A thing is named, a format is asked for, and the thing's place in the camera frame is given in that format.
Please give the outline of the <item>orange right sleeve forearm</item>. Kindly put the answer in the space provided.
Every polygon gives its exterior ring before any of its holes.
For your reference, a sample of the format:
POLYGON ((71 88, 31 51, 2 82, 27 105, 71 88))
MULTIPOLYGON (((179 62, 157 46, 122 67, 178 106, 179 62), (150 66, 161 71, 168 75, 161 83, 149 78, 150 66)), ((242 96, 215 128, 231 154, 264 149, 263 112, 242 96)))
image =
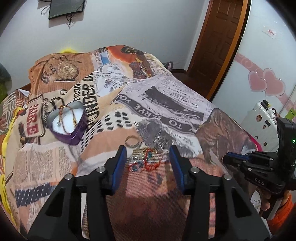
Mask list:
POLYGON ((274 218, 267 221, 269 230, 271 231, 272 235, 275 235, 280 230, 294 207, 295 203, 293 203, 292 201, 290 190, 287 190, 285 192, 285 197, 282 200, 280 208, 277 210, 274 218))

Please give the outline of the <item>right hand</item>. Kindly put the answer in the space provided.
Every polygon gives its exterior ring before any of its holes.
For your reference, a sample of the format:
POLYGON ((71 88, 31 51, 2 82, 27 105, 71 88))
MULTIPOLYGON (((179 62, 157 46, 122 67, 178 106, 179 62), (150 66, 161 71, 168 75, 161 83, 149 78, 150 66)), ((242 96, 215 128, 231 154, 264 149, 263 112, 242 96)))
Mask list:
POLYGON ((256 191, 259 193, 261 200, 259 215, 262 216, 262 214, 270 208, 269 199, 271 198, 271 193, 260 187, 257 187, 256 191))

